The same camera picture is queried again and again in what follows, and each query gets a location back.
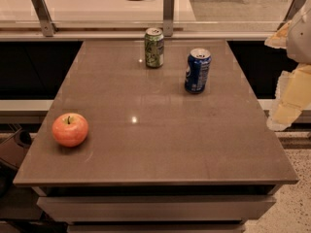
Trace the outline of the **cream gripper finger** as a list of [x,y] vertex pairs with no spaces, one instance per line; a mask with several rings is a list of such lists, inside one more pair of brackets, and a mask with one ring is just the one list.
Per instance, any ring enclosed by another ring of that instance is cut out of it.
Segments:
[[267,47],[274,49],[283,49],[287,48],[287,36],[291,22],[286,22],[280,29],[278,29],[273,35],[268,37],[264,44]]
[[298,64],[292,71],[283,71],[278,79],[275,100],[269,110],[267,126],[283,131],[298,119],[311,104],[311,65]]

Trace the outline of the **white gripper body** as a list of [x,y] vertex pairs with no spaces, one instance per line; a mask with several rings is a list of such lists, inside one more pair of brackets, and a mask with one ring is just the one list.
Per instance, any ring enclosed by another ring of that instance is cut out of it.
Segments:
[[287,56],[297,63],[311,63],[311,0],[294,15],[289,26]]

